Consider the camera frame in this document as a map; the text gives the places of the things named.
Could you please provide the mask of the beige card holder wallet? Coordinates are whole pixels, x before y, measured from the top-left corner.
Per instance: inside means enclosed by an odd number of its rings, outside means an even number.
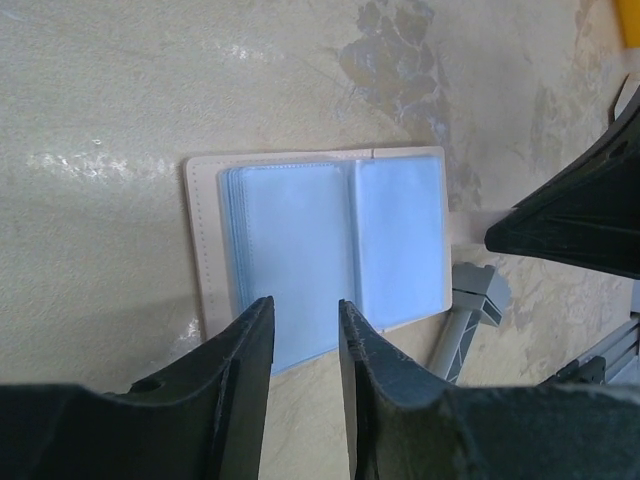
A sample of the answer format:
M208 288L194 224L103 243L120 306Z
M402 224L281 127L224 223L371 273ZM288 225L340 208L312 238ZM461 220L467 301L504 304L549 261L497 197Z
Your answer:
M435 146L201 156L184 180L206 333L272 297L273 374L337 347L341 300L377 331L448 314L452 247L499 219L449 209Z

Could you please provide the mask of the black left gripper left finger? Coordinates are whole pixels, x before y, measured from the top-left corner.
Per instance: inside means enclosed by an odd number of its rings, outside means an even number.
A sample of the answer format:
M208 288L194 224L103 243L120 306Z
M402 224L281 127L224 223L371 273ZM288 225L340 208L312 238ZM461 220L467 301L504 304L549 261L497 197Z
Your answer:
M274 323L273 299L260 298L124 394L2 386L2 478L257 478Z

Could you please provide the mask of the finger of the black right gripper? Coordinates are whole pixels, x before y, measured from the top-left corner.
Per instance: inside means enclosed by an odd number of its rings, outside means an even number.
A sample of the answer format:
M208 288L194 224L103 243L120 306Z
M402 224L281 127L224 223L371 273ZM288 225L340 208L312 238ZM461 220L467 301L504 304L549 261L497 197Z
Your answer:
M639 94L584 154L491 226L495 253L639 277Z

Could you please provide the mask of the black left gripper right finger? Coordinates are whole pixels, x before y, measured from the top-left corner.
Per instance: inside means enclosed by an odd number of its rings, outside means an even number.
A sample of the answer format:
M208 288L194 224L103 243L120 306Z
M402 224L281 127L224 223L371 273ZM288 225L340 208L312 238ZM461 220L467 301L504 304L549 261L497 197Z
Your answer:
M639 390L545 382L457 387L339 304L354 479L635 479Z

